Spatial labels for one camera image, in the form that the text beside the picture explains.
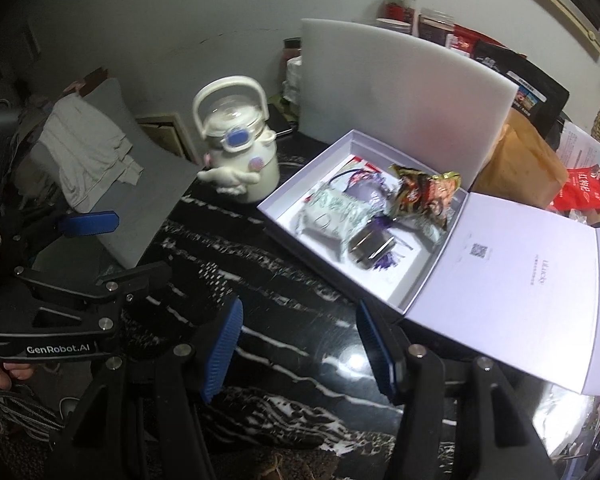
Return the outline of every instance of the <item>human hand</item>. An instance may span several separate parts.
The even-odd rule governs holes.
[[[25,381],[29,379],[34,372],[34,368],[27,364],[5,363],[3,367],[4,370],[0,368],[1,390],[9,390],[11,388],[11,378]]]

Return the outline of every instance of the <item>white handle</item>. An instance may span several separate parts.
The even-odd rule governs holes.
[[[232,75],[229,77],[223,77],[222,79],[218,79],[217,81],[213,81],[205,86],[198,94],[194,97],[193,103],[191,105],[193,112],[193,121],[196,123],[196,128],[200,133],[202,139],[205,139],[205,133],[202,130],[202,121],[200,120],[200,115],[198,113],[198,109],[200,108],[200,104],[207,97],[209,97],[214,92],[221,90],[223,88],[228,88],[229,86],[246,86],[248,88],[254,89],[258,95],[260,96],[260,106],[262,107],[262,113],[264,115],[264,120],[269,119],[269,109],[267,108],[267,96],[264,93],[262,86],[251,77],[247,77],[245,75]]]

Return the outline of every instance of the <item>cardboard box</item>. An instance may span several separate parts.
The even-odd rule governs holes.
[[[338,264],[293,228],[305,197],[349,155],[382,170],[395,162],[434,173],[379,140],[349,132],[260,203],[275,239],[352,300],[382,301],[494,359],[600,395],[600,229],[461,189],[446,239],[379,285],[364,274],[375,271]]]

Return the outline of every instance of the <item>red wrapper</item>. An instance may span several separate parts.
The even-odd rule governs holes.
[[[600,167],[578,168],[569,171],[569,179],[554,198],[558,211],[600,211]]]

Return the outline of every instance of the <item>blue textured finger pad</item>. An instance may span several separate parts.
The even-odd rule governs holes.
[[[209,354],[209,359],[205,363],[205,381],[200,391],[203,402],[210,402],[224,383],[224,377],[242,329],[242,318],[242,302],[236,299],[231,306],[229,315],[224,320],[224,325]]]
[[[395,381],[395,363],[391,359],[376,324],[363,301],[358,303],[356,309],[356,326],[378,383],[378,390],[389,399],[394,399],[398,395]]]

